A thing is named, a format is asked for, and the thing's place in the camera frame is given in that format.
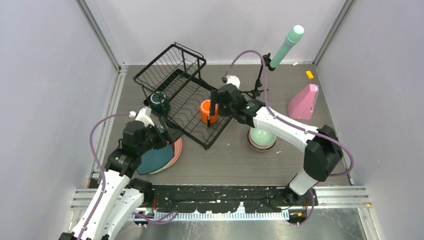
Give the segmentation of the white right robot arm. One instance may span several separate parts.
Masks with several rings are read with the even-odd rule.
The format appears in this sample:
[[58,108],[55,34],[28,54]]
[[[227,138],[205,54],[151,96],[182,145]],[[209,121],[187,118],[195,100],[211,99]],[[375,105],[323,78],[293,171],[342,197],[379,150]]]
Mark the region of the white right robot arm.
[[317,128],[290,119],[263,101],[247,100],[231,83],[210,92],[209,112],[232,117],[240,124],[274,134],[304,154],[302,169],[282,192],[283,199],[290,205],[299,205],[311,188],[326,181],[344,156],[336,133],[330,126]]

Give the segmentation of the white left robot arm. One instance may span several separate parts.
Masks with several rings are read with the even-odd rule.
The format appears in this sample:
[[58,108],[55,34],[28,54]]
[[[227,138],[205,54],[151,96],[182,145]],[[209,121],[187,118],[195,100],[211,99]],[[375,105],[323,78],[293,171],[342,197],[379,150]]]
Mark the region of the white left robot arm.
[[148,207],[154,199],[150,182],[134,179],[142,155],[163,149],[181,138],[183,132],[159,119],[160,130],[148,116],[136,116],[122,131],[118,147],[100,168],[101,181],[81,220],[61,240],[114,240],[134,210]]

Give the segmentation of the dark green mug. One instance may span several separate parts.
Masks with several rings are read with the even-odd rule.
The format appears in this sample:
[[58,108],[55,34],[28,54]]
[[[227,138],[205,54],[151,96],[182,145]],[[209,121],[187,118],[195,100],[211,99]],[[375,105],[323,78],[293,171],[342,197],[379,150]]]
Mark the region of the dark green mug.
[[171,110],[170,101],[166,94],[162,91],[152,93],[148,98],[148,101],[150,108],[159,114],[167,114]]

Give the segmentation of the orange mug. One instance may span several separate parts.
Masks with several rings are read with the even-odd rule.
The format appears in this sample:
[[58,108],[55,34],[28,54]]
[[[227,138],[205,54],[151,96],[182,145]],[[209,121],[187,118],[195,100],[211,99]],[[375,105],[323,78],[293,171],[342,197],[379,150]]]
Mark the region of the orange mug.
[[210,99],[206,99],[200,104],[200,109],[199,109],[200,118],[201,118],[201,121],[205,124],[207,124],[208,122],[210,122],[211,124],[214,124],[219,119],[219,114],[218,114],[219,105],[218,104],[215,105],[214,115],[210,114],[210,108],[211,108]]

